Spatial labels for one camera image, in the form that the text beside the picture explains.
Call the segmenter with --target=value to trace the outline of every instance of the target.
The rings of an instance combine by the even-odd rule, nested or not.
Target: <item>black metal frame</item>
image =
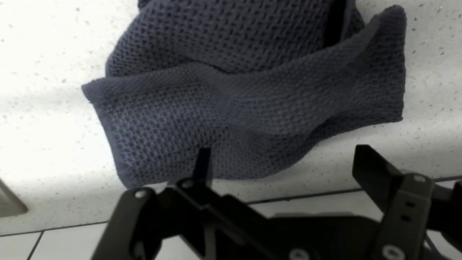
[[[193,178],[158,196],[148,188],[124,193],[92,259],[150,260],[173,236],[203,260],[434,259],[422,248],[427,229],[462,252],[462,181],[446,190],[422,175],[402,175],[369,147],[356,147],[353,178],[383,213],[381,223],[264,219],[206,187],[207,158],[202,149]]]

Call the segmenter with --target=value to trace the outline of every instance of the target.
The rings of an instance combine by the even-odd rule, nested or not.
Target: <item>towel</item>
[[[83,86],[126,188],[274,175],[318,141],[399,122],[405,15],[363,25],[352,0],[141,0]]]

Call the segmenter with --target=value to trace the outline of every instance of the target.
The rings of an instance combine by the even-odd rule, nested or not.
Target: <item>white countertop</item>
[[[357,8],[368,21],[394,4],[408,18],[404,121],[334,136],[278,175],[216,181],[216,191],[259,201],[356,188],[357,144],[402,170],[462,175],[462,2],[360,0]],[[103,76],[135,14],[124,0],[0,0],[0,180],[28,209],[0,219],[0,235],[109,217],[124,188],[80,86]]]

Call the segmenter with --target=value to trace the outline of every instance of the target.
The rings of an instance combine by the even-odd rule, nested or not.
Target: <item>white tile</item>
[[[347,193],[271,204],[256,204],[252,206],[252,209],[267,217],[293,214],[353,214],[369,217],[372,220],[379,220],[382,216],[381,212],[375,207],[375,204],[363,193]]]
[[[155,260],[199,260],[199,258],[178,238],[161,243]]]
[[[93,255],[105,225],[46,232],[31,260],[87,260]],[[155,260],[194,260],[194,253],[178,239],[161,243]]]
[[[0,238],[0,259],[25,260],[40,233]]]
[[[428,238],[443,256],[448,259],[462,259],[462,253],[448,245],[440,233],[430,232]]]
[[[46,232],[31,260],[87,260],[105,225]]]
[[[456,184],[456,181],[437,183],[437,186],[447,188],[447,190],[451,190],[454,184]]]

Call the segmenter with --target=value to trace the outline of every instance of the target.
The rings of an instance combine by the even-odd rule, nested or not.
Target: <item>dark gray waffle-knit towel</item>
[[[401,121],[401,8],[363,27],[346,0],[151,0],[83,87],[128,188],[262,178],[318,141]]]

